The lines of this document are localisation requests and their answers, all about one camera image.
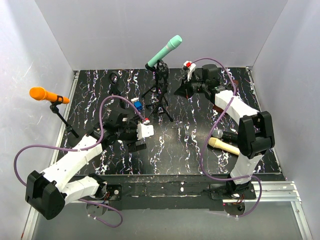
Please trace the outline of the teal microphone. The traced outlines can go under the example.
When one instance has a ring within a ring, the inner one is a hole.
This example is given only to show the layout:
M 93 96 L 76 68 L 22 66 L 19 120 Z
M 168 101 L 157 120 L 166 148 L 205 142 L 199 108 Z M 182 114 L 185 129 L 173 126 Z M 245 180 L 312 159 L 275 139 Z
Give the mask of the teal microphone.
M 183 39 L 179 35 L 172 37 L 168 43 L 145 64 L 145 68 L 151 70 L 157 64 L 158 60 L 162 60 L 171 51 L 176 49 L 182 42 Z

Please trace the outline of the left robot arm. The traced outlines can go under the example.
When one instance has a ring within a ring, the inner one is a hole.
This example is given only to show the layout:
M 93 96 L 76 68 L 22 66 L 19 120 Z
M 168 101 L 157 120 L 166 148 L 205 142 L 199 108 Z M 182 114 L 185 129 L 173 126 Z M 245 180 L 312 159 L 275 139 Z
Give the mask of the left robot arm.
M 45 219 L 52 220 L 65 205 L 92 197 L 103 199 L 107 194 L 107 182 L 95 173 L 71 181 L 73 176 L 107 147 L 116 141 L 126 142 L 129 152 L 146 149 L 146 144 L 136 143 L 154 135 L 149 120 L 139 121 L 139 116 L 129 118 L 124 111 L 97 123 L 80 142 L 55 164 L 42 172 L 31 172 L 26 181 L 25 200 Z

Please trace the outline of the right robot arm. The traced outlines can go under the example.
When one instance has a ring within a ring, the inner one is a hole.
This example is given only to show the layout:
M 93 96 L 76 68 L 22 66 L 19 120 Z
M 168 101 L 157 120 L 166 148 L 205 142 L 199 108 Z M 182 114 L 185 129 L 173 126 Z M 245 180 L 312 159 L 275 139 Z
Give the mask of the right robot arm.
M 258 111 L 238 98 L 233 79 L 226 85 L 221 84 L 216 78 L 216 64 L 203 65 L 201 75 L 196 75 L 196 64 L 192 61 L 186 61 L 182 68 L 186 75 L 175 95 L 189 98 L 195 93 L 204 94 L 214 106 L 222 109 L 222 114 L 228 114 L 238 125 L 239 155 L 228 178 L 223 180 L 227 195 L 237 199 L 250 188 L 261 158 L 275 146 L 272 116 L 268 111 Z

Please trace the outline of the black silver-grille microphone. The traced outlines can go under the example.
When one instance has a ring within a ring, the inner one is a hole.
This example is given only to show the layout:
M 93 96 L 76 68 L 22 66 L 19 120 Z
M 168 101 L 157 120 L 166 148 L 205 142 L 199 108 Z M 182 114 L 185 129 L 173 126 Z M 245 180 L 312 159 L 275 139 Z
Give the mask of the black silver-grille microphone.
M 236 143 L 238 141 L 238 135 L 236 133 L 223 131 L 221 129 L 214 129 L 211 136 L 226 142 Z

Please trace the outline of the teal microphone tripod stand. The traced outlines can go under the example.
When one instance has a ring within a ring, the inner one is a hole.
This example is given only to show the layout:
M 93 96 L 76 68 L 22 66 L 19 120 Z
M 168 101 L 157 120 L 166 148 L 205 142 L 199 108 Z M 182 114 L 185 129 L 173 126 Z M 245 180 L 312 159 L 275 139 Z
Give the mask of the teal microphone tripod stand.
M 145 96 L 152 92 L 158 95 L 158 101 L 161 103 L 164 100 L 165 104 L 168 105 L 168 101 L 165 97 L 165 94 L 168 92 L 168 77 L 169 77 L 169 67 L 164 62 L 158 62 L 156 67 L 152 69 L 147 69 L 154 73 L 155 83 L 150 87 L 146 92 L 144 92 L 141 96 L 142 99 Z

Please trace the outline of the shock mount tripod stand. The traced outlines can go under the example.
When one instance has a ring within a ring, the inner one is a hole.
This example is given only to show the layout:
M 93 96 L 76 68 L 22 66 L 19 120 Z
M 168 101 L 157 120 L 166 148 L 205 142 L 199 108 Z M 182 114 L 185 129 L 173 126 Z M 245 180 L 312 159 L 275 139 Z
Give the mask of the shock mount tripod stand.
M 169 67 L 163 60 L 158 60 L 155 68 L 155 84 L 147 91 L 151 92 L 155 89 L 157 96 L 157 101 L 147 104 L 146 108 L 152 108 L 150 117 L 153 115 L 162 115 L 166 114 L 170 122 L 173 122 L 173 118 L 167 110 L 169 104 L 168 100 L 165 97 L 165 94 L 168 92 L 168 78 L 169 78 Z

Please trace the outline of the round base microphone stand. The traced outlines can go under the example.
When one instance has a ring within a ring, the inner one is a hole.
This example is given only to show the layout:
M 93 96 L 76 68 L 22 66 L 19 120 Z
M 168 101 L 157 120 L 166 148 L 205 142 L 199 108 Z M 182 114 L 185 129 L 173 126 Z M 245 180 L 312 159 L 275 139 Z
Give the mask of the round base microphone stand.
M 112 71 L 108 76 L 108 81 L 110 84 L 110 89 L 108 94 L 114 96 L 121 96 L 121 92 L 119 90 L 119 81 L 120 75 L 117 71 Z

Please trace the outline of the cream microphone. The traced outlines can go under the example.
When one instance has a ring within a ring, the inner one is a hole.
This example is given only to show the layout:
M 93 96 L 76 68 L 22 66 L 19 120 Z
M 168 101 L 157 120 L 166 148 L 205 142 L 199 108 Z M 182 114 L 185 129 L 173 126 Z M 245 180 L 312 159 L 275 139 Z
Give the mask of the cream microphone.
M 213 148 L 216 148 L 216 149 L 220 149 L 220 150 L 223 150 L 223 151 L 226 151 L 228 153 L 231 153 L 231 154 L 234 154 L 234 155 L 239 155 L 240 154 L 240 150 L 235 147 L 235 146 L 232 146 L 228 143 L 225 143 L 221 140 L 219 140 L 218 138 L 215 138 L 215 137 L 211 137 L 208 141 L 208 145 L 213 147 Z

